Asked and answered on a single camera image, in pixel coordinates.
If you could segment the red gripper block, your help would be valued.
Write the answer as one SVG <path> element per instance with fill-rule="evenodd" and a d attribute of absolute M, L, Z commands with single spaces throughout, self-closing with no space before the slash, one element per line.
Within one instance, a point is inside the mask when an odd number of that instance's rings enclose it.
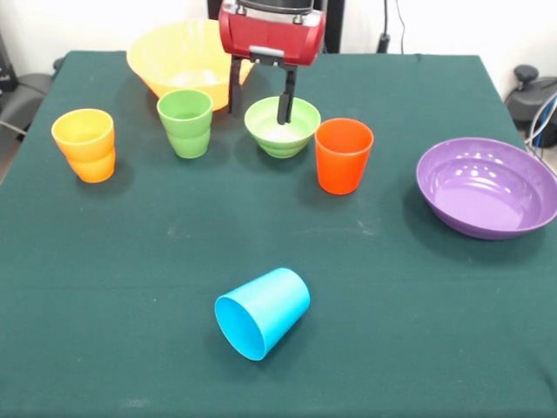
<path fill-rule="evenodd" d="M 229 76 L 229 113 L 241 108 L 240 70 L 243 58 L 265 57 L 283 64 L 285 88 L 279 96 L 277 122 L 291 122 L 297 67 L 310 66 L 321 51 L 326 14 L 291 3 L 222 3 L 218 14 L 221 44 L 232 55 Z"/>

